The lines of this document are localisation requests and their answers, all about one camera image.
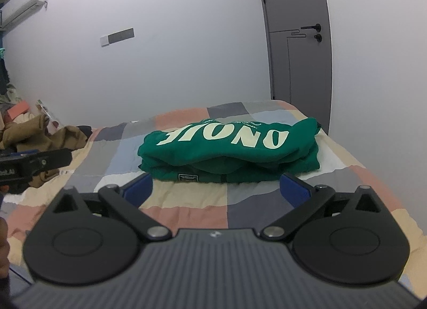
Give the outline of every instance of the wall switch panel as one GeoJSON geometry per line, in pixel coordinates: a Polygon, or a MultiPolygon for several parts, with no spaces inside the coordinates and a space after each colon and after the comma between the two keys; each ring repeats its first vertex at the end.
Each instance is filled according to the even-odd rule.
{"type": "Polygon", "coordinates": [[[116,32],[113,34],[110,34],[108,36],[108,43],[113,44],[116,42],[120,42],[121,40],[129,39],[135,37],[133,28],[130,28],[128,30],[116,32]]]}
{"type": "Polygon", "coordinates": [[[100,41],[101,41],[101,46],[106,46],[109,44],[120,42],[125,39],[133,38],[133,37],[135,37],[133,28],[129,28],[124,31],[116,32],[110,35],[105,35],[104,37],[100,38],[100,41]]]}

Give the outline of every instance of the folded green hoodie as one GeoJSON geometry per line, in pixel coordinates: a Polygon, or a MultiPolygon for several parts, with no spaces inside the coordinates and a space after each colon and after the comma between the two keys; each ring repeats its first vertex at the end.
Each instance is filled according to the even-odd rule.
{"type": "Polygon", "coordinates": [[[206,119],[172,132],[146,135],[142,170],[160,180],[242,183],[278,180],[319,169],[313,118],[286,124],[206,119]]]}

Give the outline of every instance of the bed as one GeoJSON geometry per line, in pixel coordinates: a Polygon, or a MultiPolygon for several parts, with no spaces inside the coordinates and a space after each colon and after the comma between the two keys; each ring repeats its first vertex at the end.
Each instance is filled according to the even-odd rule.
{"type": "MultiPolygon", "coordinates": [[[[39,189],[6,195],[1,216],[9,226],[9,260],[25,267],[22,245],[45,207],[64,185],[80,192],[96,192],[104,185],[123,185],[142,174],[137,149],[154,130],[180,128],[213,118],[219,122],[260,121],[294,124],[306,118],[283,101],[235,102],[209,108],[175,110],[153,118],[96,129],[83,149],[73,152],[72,163],[39,189]]],[[[336,191],[353,192],[370,185],[401,226],[410,244],[409,261],[400,282],[415,295],[427,295],[427,238],[390,189],[336,144],[322,130],[316,136],[320,169],[299,175],[310,185],[326,184],[336,191]]],[[[260,183],[185,183],[153,181],[151,196],[140,210],[168,226],[179,228],[262,227],[289,212],[292,206],[281,196],[278,181],[260,183]]]]}

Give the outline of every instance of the clothing label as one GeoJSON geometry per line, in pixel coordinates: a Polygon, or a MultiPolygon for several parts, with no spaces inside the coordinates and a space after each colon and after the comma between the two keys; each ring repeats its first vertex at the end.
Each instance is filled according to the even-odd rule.
{"type": "Polygon", "coordinates": [[[178,174],[178,180],[180,181],[199,181],[198,175],[190,174],[178,174]]]}
{"type": "Polygon", "coordinates": [[[74,173],[74,169],[60,169],[59,171],[59,175],[73,174],[73,173],[74,173]]]}

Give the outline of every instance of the white wall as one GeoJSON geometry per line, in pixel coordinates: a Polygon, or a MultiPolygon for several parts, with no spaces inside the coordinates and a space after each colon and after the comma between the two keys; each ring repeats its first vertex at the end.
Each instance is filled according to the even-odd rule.
{"type": "Polygon", "coordinates": [[[328,0],[331,137],[427,232],[427,0],[328,0]]]}
{"type": "Polygon", "coordinates": [[[24,98],[66,124],[270,98],[261,0],[49,0],[3,44],[24,98]],[[100,46],[130,27],[135,38],[100,46]]]}

